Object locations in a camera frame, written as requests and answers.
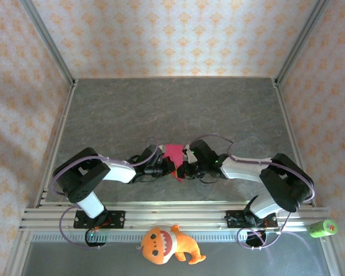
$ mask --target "stuffed toy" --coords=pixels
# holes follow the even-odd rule
[[[173,254],[181,262],[186,261],[184,252],[191,255],[190,265],[202,262],[206,256],[202,256],[197,242],[190,236],[179,231],[179,226],[174,225],[171,230],[155,227],[150,230],[142,239],[139,248],[142,255],[152,263],[162,265],[166,263]]]

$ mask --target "orange patterned wallpaper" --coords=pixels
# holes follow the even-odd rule
[[[345,259],[345,0],[331,0],[281,87],[317,202],[332,208]]]
[[[34,0],[75,78],[276,77],[316,0]]]
[[[23,211],[39,188],[45,150],[67,91],[20,2],[0,1],[0,275]]]

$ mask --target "pink fabric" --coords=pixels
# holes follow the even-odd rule
[[[171,161],[175,164],[175,169],[183,164],[183,149],[184,145],[165,145],[166,152],[164,157],[170,157]],[[182,182],[181,178],[178,178],[177,171],[171,173],[173,177]]]

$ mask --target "purple cable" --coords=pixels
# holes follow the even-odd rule
[[[95,248],[92,248],[92,247],[88,247],[88,246],[83,246],[81,244],[78,244],[78,243],[75,243],[74,241],[71,241],[63,232],[63,227],[62,227],[62,222],[63,222],[63,219],[64,219],[64,216],[67,212],[69,212],[71,209],[74,209],[76,208],[75,205],[73,206],[70,206],[68,209],[65,210],[65,212],[62,214],[62,216],[60,217],[60,220],[59,220],[59,231],[60,231],[60,234],[62,234],[62,237],[67,241],[69,242],[70,244],[72,244],[73,246],[77,246],[79,248],[82,248],[82,249],[86,249],[86,250],[94,250]]]
[[[306,243],[305,239],[302,238],[301,236],[299,236],[298,234],[295,234],[295,233],[293,233],[293,232],[284,232],[284,233],[286,233],[286,234],[291,234],[291,235],[297,237],[298,239],[301,240],[301,242],[306,246],[306,248],[307,248],[309,251],[312,250],[311,247],[309,246],[309,244]]]
[[[113,163],[120,163],[120,164],[124,164],[126,166],[130,166],[130,167],[136,167],[136,166],[139,166],[139,165],[142,165],[144,164],[145,162],[149,161],[155,154],[156,154],[156,151],[159,147],[159,141],[156,137],[154,136],[151,136],[150,138],[148,138],[147,140],[147,148],[148,148],[148,142],[151,140],[151,139],[155,139],[156,141],[156,147],[153,151],[153,153],[146,159],[144,159],[143,161],[139,162],[139,163],[135,163],[135,164],[127,164],[126,162],[123,162],[123,161],[119,161],[119,160],[115,160],[115,159],[109,159],[107,157],[104,157],[104,156],[98,156],[98,155],[92,155],[92,156],[86,156],[86,157],[82,157],[72,163],[70,163],[68,166],[66,166],[65,168],[63,168],[61,171],[59,171],[50,181],[50,185],[49,185],[49,189],[51,191],[51,193],[53,194],[58,194],[60,196],[63,196],[63,197],[66,197],[66,195],[62,192],[59,192],[59,191],[56,191],[55,188],[54,188],[54,184],[55,182],[59,179],[60,176],[62,176],[67,170],[73,168],[75,165],[78,165],[79,163],[82,163],[84,161],[87,161],[87,160],[91,160],[91,159],[99,159],[103,162],[113,162]]]
[[[280,164],[277,164],[277,163],[274,163],[274,162],[268,162],[268,161],[262,161],[262,162],[257,162],[257,161],[251,161],[251,160],[241,160],[241,159],[235,159],[234,157],[232,157],[232,154],[231,154],[231,147],[234,145],[234,143],[232,143],[228,149],[226,150],[228,156],[234,160],[235,162],[238,162],[238,163],[244,163],[244,164],[264,164],[264,165],[269,165],[269,166],[274,166],[274,167],[278,167],[278,168],[281,168],[293,175],[295,175],[297,178],[299,178],[300,180],[302,180],[309,188],[310,192],[311,192],[311,195],[306,198],[305,200],[311,200],[315,197],[315,190],[313,188],[313,185],[305,178],[303,177],[301,174],[297,173],[296,171],[286,167],[286,166],[283,166],[283,165],[280,165]]]
[[[279,234],[279,235],[276,237],[276,239],[274,239],[271,243],[265,245],[265,244],[264,244],[265,242],[263,241],[262,237],[259,236],[259,234],[258,234],[257,232],[255,232],[255,231],[254,231],[253,229],[251,229],[251,228],[241,228],[241,229],[236,233],[236,240],[237,240],[237,243],[239,243],[239,245],[240,245],[241,247],[246,248],[246,249],[250,249],[250,250],[254,250],[254,249],[259,249],[259,250],[261,250],[261,249],[263,249],[263,248],[267,248],[267,247],[269,247],[269,246],[272,246],[272,245],[278,240],[278,238],[281,236],[281,233],[282,233],[282,231],[283,231],[283,229],[284,229],[286,223],[288,222],[288,220],[289,220],[289,218],[290,218],[290,215],[291,215],[291,213],[288,214],[288,216],[287,216],[285,222],[283,223],[283,225],[282,225],[282,227],[281,227],[281,229],[280,229],[280,234]],[[240,232],[241,232],[242,230],[249,230],[249,231],[251,231],[252,233],[256,234],[257,237],[261,240],[263,246],[259,246],[259,247],[249,247],[249,246],[243,245],[243,244],[240,242],[240,240],[239,240],[239,234],[240,234]]]
[[[142,250],[143,250],[143,246],[137,246],[137,252],[136,254],[141,254]]]

